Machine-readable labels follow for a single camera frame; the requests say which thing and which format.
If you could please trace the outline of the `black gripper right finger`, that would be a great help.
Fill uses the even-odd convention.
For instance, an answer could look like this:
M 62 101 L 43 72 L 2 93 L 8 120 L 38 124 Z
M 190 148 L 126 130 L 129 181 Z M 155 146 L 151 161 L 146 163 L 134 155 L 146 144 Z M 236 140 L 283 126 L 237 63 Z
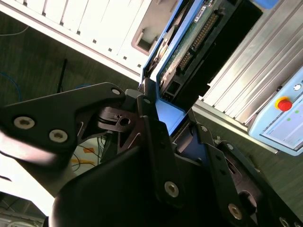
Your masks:
M 186 156 L 201 160 L 210 174 L 225 227 L 301 227 L 302 221 L 262 175 L 227 141 L 215 145 L 210 130 L 187 114 L 192 140 Z

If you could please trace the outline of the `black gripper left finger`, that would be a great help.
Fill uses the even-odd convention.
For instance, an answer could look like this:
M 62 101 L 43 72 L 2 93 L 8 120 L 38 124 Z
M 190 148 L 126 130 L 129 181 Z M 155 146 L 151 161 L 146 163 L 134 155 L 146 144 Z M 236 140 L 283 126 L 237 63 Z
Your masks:
M 167 126 L 156 110 L 154 81 L 145 79 L 134 98 L 101 83 L 0 110 L 1 153 L 50 170 L 63 170 L 79 144 L 107 131 L 118 134 L 115 157 L 133 148 L 146 154 L 157 200 L 182 207 L 184 189 Z

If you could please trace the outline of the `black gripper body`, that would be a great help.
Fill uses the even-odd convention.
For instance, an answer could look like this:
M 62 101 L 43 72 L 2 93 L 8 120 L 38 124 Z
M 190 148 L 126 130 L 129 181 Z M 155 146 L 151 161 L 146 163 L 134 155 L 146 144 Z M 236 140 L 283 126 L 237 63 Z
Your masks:
M 49 217 L 51 227 L 224 227 L 210 175 L 176 156 L 185 203 L 180 209 L 157 200 L 146 154 L 138 148 L 69 181 Z

